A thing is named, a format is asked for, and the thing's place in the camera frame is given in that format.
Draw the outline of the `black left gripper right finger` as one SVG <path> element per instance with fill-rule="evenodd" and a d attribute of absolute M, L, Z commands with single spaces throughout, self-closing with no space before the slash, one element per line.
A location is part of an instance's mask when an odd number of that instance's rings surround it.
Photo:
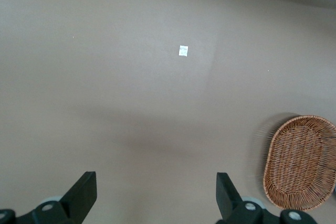
<path fill-rule="evenodd" d="M 243 200 L 227 173 L 216 174 L 216 202 L 222 217 L 217 223 L 316 223 L 300 210 L 285 209 L 276 216 L 254 201 Z"/>

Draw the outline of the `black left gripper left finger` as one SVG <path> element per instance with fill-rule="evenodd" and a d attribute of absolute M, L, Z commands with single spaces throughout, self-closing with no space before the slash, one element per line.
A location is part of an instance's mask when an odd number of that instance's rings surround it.
<path fill-rule="evenodd" d="M 2 209 L 1 223 L 83 223 L 96 200 L 96 172 L 85 172 L 60 200 L 44 202 L 22 216 Z"/>

